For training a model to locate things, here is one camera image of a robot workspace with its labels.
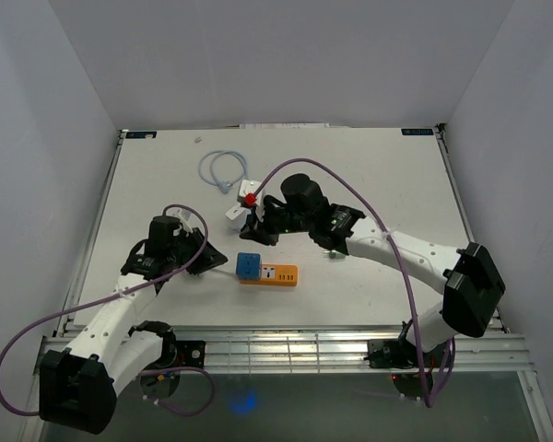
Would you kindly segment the white usb charger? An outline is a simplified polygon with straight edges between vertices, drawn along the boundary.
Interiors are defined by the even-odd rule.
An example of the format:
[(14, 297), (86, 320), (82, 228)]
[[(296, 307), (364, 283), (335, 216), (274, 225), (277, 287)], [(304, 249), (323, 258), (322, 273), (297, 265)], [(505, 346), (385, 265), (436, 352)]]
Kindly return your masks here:
[(247, 208), (235, 204), (225, 214), (228, 227), (236, 232), (240, 232), (248, 214), (249, 210)]

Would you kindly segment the blue cube socket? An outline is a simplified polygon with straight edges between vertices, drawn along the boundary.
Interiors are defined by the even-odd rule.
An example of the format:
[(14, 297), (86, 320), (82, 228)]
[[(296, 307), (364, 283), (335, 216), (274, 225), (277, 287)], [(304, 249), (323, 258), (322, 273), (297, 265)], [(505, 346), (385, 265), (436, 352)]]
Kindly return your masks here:
[(236, 260), (236, 276), (241, 281), (261, 279), (262, 258), (259, 253), (239, 252)]

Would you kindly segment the orange power strip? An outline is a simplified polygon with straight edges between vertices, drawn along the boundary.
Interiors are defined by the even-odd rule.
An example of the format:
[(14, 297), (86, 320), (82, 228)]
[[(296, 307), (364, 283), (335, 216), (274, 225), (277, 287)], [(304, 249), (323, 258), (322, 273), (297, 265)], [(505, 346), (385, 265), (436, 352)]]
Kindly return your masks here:
[(263, 264), (260, 278), (257, 280), (240, 280), (241, 285), (296, 286), (299, 281), (299, 269), (296, 265)]

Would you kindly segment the green usb charger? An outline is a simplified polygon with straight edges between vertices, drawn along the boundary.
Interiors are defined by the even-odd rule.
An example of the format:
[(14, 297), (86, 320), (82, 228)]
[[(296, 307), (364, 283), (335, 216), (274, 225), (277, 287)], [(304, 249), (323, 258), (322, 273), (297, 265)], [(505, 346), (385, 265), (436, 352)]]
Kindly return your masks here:
[(346, 257), (345, 254), (336, 250), (326, 250), (324, 252), (324, 256), (330, 260), (339, 260), (339, 259), (344, 259)]

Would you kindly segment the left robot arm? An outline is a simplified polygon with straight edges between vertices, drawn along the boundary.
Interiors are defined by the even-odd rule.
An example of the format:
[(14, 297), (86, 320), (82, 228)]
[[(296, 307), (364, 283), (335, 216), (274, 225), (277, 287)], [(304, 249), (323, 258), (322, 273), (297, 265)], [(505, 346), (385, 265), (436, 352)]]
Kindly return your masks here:
[(131, 248), (112, 299), (61, 351), (48, 351), (39, 367), (39, 417), (94, 435), (111, 421), (119, 395), (134, 380), (147, 399), (171, 397), (185, 369), (185, 350), (172, 326), (141, 320), (141, 313), (178, 273), (199, 275), (226, 263), (193, 227), (194, 210), (180, 204), (152, 218), (147, 238)]

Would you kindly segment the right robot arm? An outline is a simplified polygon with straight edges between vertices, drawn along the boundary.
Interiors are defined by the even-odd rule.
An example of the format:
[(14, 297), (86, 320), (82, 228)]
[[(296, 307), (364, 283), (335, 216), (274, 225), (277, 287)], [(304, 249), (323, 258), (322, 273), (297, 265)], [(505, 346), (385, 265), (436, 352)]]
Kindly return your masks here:
[(485, 334), (505, 292), (487, 248), (475, 242), (455, 248), (387, 233), (360, 210), (329, 202), (303, 173), (286, 178), (280, 189), (283, 201), (265, 194), (258, 181), (241, 181), (237, 200), (248, 211), (242, 239), (274, 246), (282, 234), (306, 233), (325, 250), (405, 270), (442, 296), (440, 303), (403, 325), (396, 339), (375, 351), (371, 361), (376, 366), (430, 363), (436, 358), (433, 351), (454, 336)]

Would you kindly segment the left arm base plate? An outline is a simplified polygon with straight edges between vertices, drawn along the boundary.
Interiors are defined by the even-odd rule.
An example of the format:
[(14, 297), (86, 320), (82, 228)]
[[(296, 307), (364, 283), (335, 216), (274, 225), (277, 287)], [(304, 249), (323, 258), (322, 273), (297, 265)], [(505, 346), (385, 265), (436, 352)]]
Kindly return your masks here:
[(205, 341), (176, 341), (162, 344), (161, 355), (145, 366), (145, 370), (164, 369), (176, 366), (203, 368), (205, 365)]

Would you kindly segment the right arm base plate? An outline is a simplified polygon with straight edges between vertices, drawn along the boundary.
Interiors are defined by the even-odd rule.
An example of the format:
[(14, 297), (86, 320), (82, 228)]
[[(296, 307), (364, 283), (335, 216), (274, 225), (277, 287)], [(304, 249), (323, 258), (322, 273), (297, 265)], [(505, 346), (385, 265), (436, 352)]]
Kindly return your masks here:
[[(405, 340), (368, 340), (364, 359), (370, 368), (418, 368), (416, 347)], [(446, 343), (437, 345), (423, 353), (423, 362), (425, 368), (440, 368), (442, 362), (449, 366), (453, 362), (452, 352)]]

